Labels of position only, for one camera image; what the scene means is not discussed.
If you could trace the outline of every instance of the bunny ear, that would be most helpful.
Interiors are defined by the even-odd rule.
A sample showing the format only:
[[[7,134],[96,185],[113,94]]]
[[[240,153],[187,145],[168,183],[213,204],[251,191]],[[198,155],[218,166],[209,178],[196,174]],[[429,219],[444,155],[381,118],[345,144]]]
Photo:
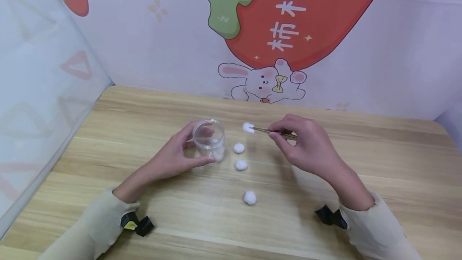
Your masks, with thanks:
[[[243,65],[236,65],[235,63],[222,63],[218,66],[218,73],[224,77],[243,77],[247,78],[251,69]]]

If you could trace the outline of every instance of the black wrist strap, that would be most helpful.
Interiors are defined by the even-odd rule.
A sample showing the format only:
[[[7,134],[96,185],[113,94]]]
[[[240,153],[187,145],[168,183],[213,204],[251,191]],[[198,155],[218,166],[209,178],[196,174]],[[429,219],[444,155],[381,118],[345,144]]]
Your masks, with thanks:
[[[141,237],[146,236],[155,229],[154,224],[148,216],[138,220],[135,212],[129,212],[122,216],[120,226],[123,229],[134,230]]]
[[[344,230],[348,228],[348,224],[343,219],[342,214],[339,209],[335,211],[334,213],[332,213],[329,207],[327,205],[324,205],[324,207],[315,211],[315,214],[317,215],[319,220],[326,225],[331,226],[332,224],[334,224],[335,226],[338,226]]]

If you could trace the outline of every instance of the white chinese characters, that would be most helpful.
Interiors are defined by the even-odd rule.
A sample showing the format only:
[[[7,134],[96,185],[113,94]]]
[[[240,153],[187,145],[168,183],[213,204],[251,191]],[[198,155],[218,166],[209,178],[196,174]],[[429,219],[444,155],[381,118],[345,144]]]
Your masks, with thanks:
[[[294,0],[286,1],[284,0],[282,4],[277,4],[276,8],[281,9],[281,15],[285,13],[290,14],[292,17],[295,17],[295,12],[305,12],[306,7],[294,5]],[[294,47],[292,44],[287,42],[283,42],[283,39],[291,39],[291,35],[298,35],[299,32],[295,30],[295,24],[291,23],[282,23],[279,26],[279,22],[276,22],[274,28],[271,28],[270,31],[273,32],[273,41],[268,42],[268,45],[272,47],[274,50],[275,48],[279,49],[280,51],[284,51],[284,48],[292,48]]]
[[[295,24],[290,24],[290,23],[283,23],[281,24],[279,28],[279,22],[276,22],[274,24],[274,28],[270,29],[270,31],[273,32],[273,38],[274,40],[271,42],[268,42],[268,45],[271,45],[274,48],[279,49],[280,51],[284,51],[284,47],[287,48],[292,48],[294,47],[291,44],[285,44],[282,42],[283,39],[290,39],[290,35],[299,35],[298,31],[295,31]]]

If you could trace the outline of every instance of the plastic container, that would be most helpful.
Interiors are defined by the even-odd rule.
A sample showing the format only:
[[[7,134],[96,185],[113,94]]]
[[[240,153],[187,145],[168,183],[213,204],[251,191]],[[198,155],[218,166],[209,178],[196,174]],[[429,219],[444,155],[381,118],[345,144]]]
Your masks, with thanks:
[[[225,157],[225,128],[218,120],[201,120],[192,130],[192,139],[201,155],[217,162]]]

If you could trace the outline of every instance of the beige sleeve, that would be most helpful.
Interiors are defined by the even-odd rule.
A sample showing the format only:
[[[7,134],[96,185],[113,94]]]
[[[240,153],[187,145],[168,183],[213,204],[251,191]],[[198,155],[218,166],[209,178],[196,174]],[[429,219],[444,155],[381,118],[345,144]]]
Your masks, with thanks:
[[[91,203],[82,217],[38,259],[95,260],[105,253],[122,233],[122,216],[140,206],[140,203],[122,202],[112,190],[104,191]]]
[[[340,203],[350,243],[366,260],[421,260],[387,204],[376,193],[371,195],[375,204],[367,211],[353,211]]]

